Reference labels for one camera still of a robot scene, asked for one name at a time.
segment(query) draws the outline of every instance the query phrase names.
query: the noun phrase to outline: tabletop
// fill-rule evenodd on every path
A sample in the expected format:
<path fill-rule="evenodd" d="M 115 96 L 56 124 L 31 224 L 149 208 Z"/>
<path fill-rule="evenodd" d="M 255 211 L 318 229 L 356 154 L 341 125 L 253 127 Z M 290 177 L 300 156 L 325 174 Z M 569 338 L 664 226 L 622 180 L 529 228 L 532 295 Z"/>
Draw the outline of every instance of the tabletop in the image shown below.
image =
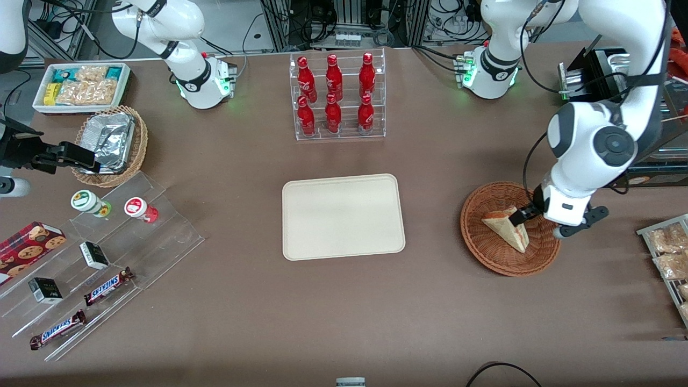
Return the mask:
<path fill-rule="evenodd" d="M 533 44 L 528 64 L 555 85 L 558 62 L 582 47 Z M 249 57 L 235 98 L 204 111 L 180 98 L 164 62 L 129 62 L 126 103 L 149 130 L 142 170 L 207 240 L 57 362 L 0 325 L 0 384 L 333 386 L 363 376 L 370 387 L 449 387 L 505 361 L 545 386 L 686 385 L 688 344 L 660 340 L 682 332 L 678 312 L 635 235 L 688 212 L 685 190 L 602 190 L 593 203 L 610 216 L 565 240 L 543 273 L 493 273 L 463 243 L 458 213 L 480 185 L 520 181 L 561 99 L 519 74 L 507 95 L 482 100 L 413 50 L 385 54 L 387 137 L 353 143 L 295 140 L 287 54 Z M 45 142 L 72 140 L 83 121 L 37 114 L 32 126 Z M 530 162 L 533 186 L 554 162 L 546 148 Z M 398 179 L 403 251 L 282 256 L 287 182 L 381 173 Z M 87 188 L 68 169 L 16 175 L 33 191 L 0 200 L 0 239 L 33 220 L 64 223 L 76 215 L 67 198 Z M 474 386 L 528 385 L 486 374 Z"/>

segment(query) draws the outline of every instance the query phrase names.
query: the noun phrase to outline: acrylic bottle rack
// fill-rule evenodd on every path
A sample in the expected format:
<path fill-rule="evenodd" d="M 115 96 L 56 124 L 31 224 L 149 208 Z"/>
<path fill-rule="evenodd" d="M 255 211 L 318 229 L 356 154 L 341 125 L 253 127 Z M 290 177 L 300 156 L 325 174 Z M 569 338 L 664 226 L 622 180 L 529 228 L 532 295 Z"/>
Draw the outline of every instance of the acrylic bottle rack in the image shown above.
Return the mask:
<path fill-rule="evenodd" d="M 370 52 L 373 54 L 373 67 L 375 68 L 375 92 L 372 95 L 371 104 L 375 109 L 373 115 L 373 130 L 367 136 L 362 136 L 358 132 L 358 107 L 361 105 L 361 96 L 358 91 L 358 73 L 363 64 L 363 54 Z M 327 84 L 325 73 L 327 72 L 327 56 L 336 54 L 339 68 L 342 70 L 344 98 L 339 101 L 342 110 L 342 128 L 338 134 L 332 134 L 327 130 L 325 119 L 325 106 L 327 105 Z M 306 137 L 303 135 L 299 124 L 297 110 L 297 98 L 301 95 L 299 89 L 299 66 L 297 59 L 305 56 L 308 59 L 308 67 L 315 77 L 315 89 L 318 93 L 318 100 L 310 104 L 315 115 L 315 136 Z M 379 138 L 387 134 L 387 120 L 385 106 L 387 98 L 385 96 L 385 51 L 375 50 L 342 50 L 342 51 L 308 51 L 297 52 L 290 56 L 289 80 L 292 92 L 292 110 L 294 111 L 294 132 L 297 140 L 336 140 L 340 138 Z"/>
<path fill-rule="evenodd" d="M 204 238 L 163 195 L 164 189 L 143 172 L 103 196 L 112 205 L 106 218 L 81 213 L 61 226 L 67 237 L 57 252 L 44 257 L 0 288 L 2 324 L 12 337 L 26 343 L 83 309 L 88 323 L 49 341 L 35 351 L 45 361 L 58 360 L 110 318 L 141 291 L 151 286 Z M 145 223 L 124 213 L 125 202 L 138 196 L 159 211 L 158 219 Z M 110 265 L 96 270 L 86 265 L 79 245 L 89 240 L 100 245 Z M 83 296 L 129 266 L 135 278 L 105 299 L 86 307 Z M 40 304 L 31 293 L 33 277 L 52 278 L 62 293 L 57 304 Z"/>

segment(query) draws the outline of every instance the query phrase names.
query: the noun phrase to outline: red bottle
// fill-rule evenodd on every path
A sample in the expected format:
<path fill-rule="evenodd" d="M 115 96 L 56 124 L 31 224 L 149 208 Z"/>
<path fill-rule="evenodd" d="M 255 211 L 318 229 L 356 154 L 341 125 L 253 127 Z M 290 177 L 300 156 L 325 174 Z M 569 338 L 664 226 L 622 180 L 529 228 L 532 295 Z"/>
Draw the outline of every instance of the red bottle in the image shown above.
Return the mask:
<path fill-rule="evenodd" d="M 373 95 L 375 91 L 375 68 L 373 67 L 373 54 L 369 52 L 363 54 L 363 66 L 361 66 L 361 72 L 358 73 L 358 82 L 361 85 L 358 90 L 361 98 L 365 94 Z"/>
<path fill-rule="evenodd" d="M 301 131 L 306 137 L 315 136 L 315 116 L 313 115 L 313 110 L 308 106 L 308 100 L 305 96 L 299 96 L 299 110 L 297 110 L 297 115 L 299 116 L 299 123 L 301 124 Z"/>
<path fill-rule="evenodd" d="M 325 115 L 327 116 L 327 130 L 332 134 L 339 133 L 342 124 L 342 109 L 339 107 L 334 93 L 327 95 Z"/>
<path fill-rule="evenodd" d="M 361 136 L 367 136 L 373 131 L 373 114 L 370 94 L 364 94 L 361 97 L 361 106 L 358 107 L 358 132 Z"/>
<path fill-rule="evenodd" d="M 344 98 L 344 85 L 342 82 L 342 70 L 337 65 L 337 55 L 330 54 L 327 56 L 327 92 L 333 93 L 338 101 Z"/>
<path fill-rule="evenodd" d="M 308 101 L 315 103 L 318 100 L 318 93 L 315 91 L 315 77 L 313 72 L 308 68 L 308 60 L 305 56 L 300 56 L 297 59 L 299 64 L 299 89 L 301 89 L 301 95 L 306 96 Z"/>

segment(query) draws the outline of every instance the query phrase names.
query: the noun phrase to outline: beige tray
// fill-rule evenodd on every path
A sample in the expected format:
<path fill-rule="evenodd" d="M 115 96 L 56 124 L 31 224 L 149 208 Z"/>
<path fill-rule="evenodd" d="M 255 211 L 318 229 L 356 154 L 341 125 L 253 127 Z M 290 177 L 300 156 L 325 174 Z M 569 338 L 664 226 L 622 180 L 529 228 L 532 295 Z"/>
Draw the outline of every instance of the beige tray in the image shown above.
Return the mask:
<path fill-rule="evenodd" d="M 282 252 L 288 260 L 398 253 L 404 223 L 390 174 L 291 181 L 282 189 Z"/>

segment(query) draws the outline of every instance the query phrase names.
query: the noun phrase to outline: wicker basket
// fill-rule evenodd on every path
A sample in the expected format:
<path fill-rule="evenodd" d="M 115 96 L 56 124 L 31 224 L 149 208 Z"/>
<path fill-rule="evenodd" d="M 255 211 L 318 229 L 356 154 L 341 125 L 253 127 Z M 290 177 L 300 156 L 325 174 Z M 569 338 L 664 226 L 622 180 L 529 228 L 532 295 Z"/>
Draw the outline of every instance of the wicker basket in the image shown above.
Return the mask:
<path fill-rule="evenodd" d="M 96 115 L 105 114 L 115 114 L 115 113 L 127 113 L 132 115 L 136 119 L 136 126 L 134 127 L 134 137 L 131 140 L 131 151 L 129 151 L 129 159 L 127 161 L 127 169 L 119 175 L 89 175 L 77 172 L 76 169 L 72 168 L 72 172 L 76 178 L 84 184 L 95 185 L 101 188 L 112 188 L 129 180 L 136 172 L 141 169 L 143 164 L 143 159 L 146 157 L 146 146 L 148 145 L 148 129 L 146 128 L 146 123 L 143 122 L 141 116 L 138 115 L 136 110 L 131 109 L 127 106 L 117 106 L 111 109 L 103 110 L 102 112 L 96 113 Z M 84 133 L 84 128 L 86 127 L 86 122 L 81 125 L 81 130 L 76 135 L 76 143 L 81 142 L 81 136 Z"/>
<path fill-rule="evenodd" d="M 461 234 L 480 263 L 500 274 L 524 277 L 543 271 L 557 257 L 561 241 L 552 234 L 557 225 L 541 216 L 525 224 L 530 238 L 525 253 L 516 251 L 482 222 L 485 213 L 526 204 L 523 186 L 506 181 L 483 185 L 466 199 L 461 210 Z"/>

